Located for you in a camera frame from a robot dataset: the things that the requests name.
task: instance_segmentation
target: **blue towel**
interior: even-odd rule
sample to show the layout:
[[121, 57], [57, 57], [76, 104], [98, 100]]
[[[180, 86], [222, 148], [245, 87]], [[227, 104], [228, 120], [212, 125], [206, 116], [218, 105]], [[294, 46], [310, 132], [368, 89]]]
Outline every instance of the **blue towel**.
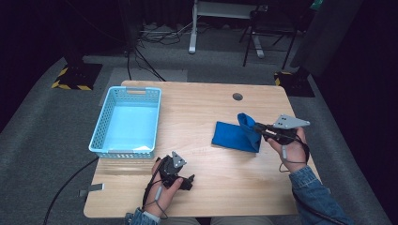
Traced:
[[258, 153], [261, 134], [253, 130], [255, 121], [247, 114], [237, 115], [239, 126], [217, 121], [212, 144]]

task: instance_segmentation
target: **person's right hand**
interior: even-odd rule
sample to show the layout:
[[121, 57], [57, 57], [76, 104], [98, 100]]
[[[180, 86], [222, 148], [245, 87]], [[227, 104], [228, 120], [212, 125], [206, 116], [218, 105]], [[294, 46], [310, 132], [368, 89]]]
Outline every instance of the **person's right hand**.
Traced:
[[[302, 127], [297, 128], [297, 135], [301, 138], [301, 141], [303, 143], [306, 143], [304, 129]], [[271, 138], [268, 138], [267, 142], [279, 154], [283, 165], [291, 173], [298, 171], [306, 166], [305, 152], [301, 143], [294, 141], [288, 144], [286, 146], [287, 159], [284, 159], [282, 154], [282, 146]]]

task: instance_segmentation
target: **hand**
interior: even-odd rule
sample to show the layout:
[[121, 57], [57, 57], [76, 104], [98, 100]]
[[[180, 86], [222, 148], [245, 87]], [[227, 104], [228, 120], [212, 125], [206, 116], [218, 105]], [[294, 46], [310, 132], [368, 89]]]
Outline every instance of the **hand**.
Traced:
[[[301, 138], [301, 141], [303, 143], [306, 143], [304, 129], [302, 127], [297, 128], [297, 135]], [[281, 158], [283, 165], [291, 173], [298, 171], [306, 166], [305, 152], [301, 143], [291, 142], [290, 144], [288, 144], [286, 146], [287, 159], [284, 159], [282, 155], [282, 146], [271, 138], [268, 138], [267, 142], [269, 143], [269, 145], [271, 145], [273, 149], [276, 150]]]
[[[152, 167], [152, 174], [155, 173], [159, 164], [161, 164], [161, 160], [158, 160]], [[173, 185], [167, 189], [160, 180], [161, 176], [159, 172], [157, 172], [155, 179], [152, 182], [154, 185], [149, 191], [144, 208], [145, 211], [158, 218], [160, 218], [163, 215], [163, 212], [170, 206], [174, 195], [182, 184], [182, 178], [178, 178], [175, 180]], [[156, 204], [154, 201], [159, 187], [161, 187], [161, 195], [158, 198], [158, 204]]]

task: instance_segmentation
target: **person's left hand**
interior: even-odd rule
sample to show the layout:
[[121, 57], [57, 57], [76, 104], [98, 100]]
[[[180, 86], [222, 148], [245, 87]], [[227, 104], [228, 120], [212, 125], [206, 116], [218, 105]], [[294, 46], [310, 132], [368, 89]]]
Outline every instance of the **person's left hand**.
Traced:
[[[160, 164], [161, 160], [158, 160], [155, 163], [155, 165], [152, 167], [152, 174], [156, 171], [156, 169]], [[152, 182], [152, 184], [154, 185], [149, 191], [144, 207], [144, 211], [147, 211], [148, 213], [158, 218], [160, 218], [163, 215], [163, 212], [165, 212], [166, 209], [170, 206], [174, 195], [176, 194], [176, 192], [178, 191], [179, 187], [182, 184], [182, 178], [178, 178], [177, 180], [175, 180], [175, 182], [171, 187], [166, 188], [160, 180], [161, 180], [161, 175], [159, 174], [159, 172], [157, 172], [155, 179]], [[161, 195], [158, 198], [159, 205], [157, 205], [154, 201], [159, 187], [161, 187]]]

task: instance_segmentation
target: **light blue plastic basket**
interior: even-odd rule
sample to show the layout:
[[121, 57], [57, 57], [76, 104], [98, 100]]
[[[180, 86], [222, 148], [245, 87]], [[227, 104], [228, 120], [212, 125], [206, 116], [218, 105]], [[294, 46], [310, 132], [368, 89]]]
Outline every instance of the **light blue plastic basket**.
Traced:
[[160, 108], [160, 88], [109, 88], [90, 151], [100, 158], [153, 158]]

